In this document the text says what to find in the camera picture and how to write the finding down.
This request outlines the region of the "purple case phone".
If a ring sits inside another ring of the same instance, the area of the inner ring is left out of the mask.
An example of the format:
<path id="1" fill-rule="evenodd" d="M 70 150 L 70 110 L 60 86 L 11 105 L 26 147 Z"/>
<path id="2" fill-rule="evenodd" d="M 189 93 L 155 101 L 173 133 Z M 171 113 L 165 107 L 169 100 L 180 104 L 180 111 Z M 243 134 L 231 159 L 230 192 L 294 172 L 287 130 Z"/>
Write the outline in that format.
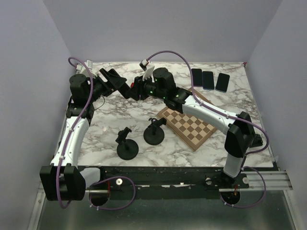
<path id="1" fill-rule="evenodd" d="M 202 70 L 201 69 L 191 69 L 192 78 L 193 78 L 193 86 L 194 87 L 202 87 Z"/>

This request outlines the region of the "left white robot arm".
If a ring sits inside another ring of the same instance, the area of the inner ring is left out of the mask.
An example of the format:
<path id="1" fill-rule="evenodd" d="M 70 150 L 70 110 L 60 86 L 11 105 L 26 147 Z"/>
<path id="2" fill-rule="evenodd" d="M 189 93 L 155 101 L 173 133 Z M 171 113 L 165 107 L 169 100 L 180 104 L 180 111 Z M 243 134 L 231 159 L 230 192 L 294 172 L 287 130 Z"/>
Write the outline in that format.
<path id="1" fill-rule="evenodd" d="M 102 189 L 106 185 L 106 177 L 100 173 L 100 169 L 78 169 L 83 138 L 94 116 L 93 103 L 119 90 L 126 82 L 114 69 L 100 69 L 99 72 L 106 80 L 94 76 L 93 82 L 90 82 L 90 78 L 81 73 L 69 79 L 71 97 L 64 133 L 50 165 L 40 170 L 41 182 L 49 201 L 82 200 L 86 188 L 92 185 L 95 189 Z"/>

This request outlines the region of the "black phone stand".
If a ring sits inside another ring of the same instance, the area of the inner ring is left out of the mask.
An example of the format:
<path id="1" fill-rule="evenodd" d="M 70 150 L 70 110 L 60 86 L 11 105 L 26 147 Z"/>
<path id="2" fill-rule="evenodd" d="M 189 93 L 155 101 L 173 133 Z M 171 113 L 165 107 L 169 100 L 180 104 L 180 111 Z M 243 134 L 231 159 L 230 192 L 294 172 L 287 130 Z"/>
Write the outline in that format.
<path id="1" fill-rule="evenodd" d="M 147 144 L 155 146 L 164 140 L 165 133 L 161 125 L 166 125 L 166 119 L 164 117 L 159 120 L 150 118 L 149 121 L 151 121 L 151 124 L 145 129 L 143 138 Z"/>
<path id="2" fill-rule="evenodd" d="M 132 132 L 132 130 L 125 127 L 123 130 L 118 132 L 118 137 L 116 139 L 116 142 L 118 143 L 117 154 L 121 159 L 126 161 L 132 160 L 139 153 L 138 144 L 132 139 L 127 139 L 127 135 L 130 132 Z"/>

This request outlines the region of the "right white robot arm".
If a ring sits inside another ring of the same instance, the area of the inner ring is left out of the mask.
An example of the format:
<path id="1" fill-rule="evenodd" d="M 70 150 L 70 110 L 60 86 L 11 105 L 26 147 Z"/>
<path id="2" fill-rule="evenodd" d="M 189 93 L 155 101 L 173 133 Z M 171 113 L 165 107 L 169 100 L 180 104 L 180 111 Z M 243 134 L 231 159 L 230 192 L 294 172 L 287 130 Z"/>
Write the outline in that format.
<path id="1" fill-rule="evenodd" d="M 166 68 L 157 68 L 148 78 L 136 77 L 131 85 L 130 96 L 135 100 L 144 100 L 149 96 L 159 98 L 168 108 L 192 115 L 225 134 L 227 159 L 221 183 L 227 188 L 237 184 L 246 152 L 255 138 L 248 113 L 237 115 L 200 100 L 191 91 L 176 86 L 172 73 Z"/>

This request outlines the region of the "blue case phone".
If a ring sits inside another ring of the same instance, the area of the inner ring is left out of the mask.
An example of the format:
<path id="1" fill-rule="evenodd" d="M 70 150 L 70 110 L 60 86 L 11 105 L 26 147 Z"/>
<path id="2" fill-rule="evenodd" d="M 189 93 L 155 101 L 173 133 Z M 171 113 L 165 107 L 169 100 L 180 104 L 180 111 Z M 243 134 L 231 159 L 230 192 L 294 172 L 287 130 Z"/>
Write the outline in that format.
<path id="1" fill-rule="evenodd" d="M 214 90 L 214 76 L 211 71 L 202 72 L 202 87 L 204 90 Z"/>

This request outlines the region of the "black phone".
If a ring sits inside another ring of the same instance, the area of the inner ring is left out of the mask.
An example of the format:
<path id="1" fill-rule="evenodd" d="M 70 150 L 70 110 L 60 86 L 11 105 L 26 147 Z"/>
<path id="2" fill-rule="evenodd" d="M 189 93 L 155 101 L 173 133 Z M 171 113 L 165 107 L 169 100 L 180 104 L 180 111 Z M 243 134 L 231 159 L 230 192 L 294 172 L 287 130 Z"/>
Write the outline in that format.
<path id="1" fill-rule="evenodd" d="M 230 76 L 228 74 L 219 73 L 215 89 L 219 92 L 227 92 Z"/>

